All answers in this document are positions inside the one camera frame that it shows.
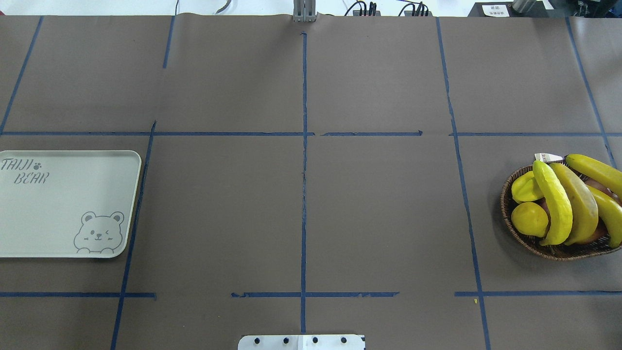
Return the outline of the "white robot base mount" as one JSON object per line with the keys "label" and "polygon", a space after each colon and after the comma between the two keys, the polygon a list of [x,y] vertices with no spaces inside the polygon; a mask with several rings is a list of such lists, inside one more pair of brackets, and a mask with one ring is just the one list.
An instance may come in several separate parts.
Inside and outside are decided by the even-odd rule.
{"label": "white robot base mount", "polygon": [[239,350],[365,350],[363,335],[291,334],[249,335],[238,343]]}

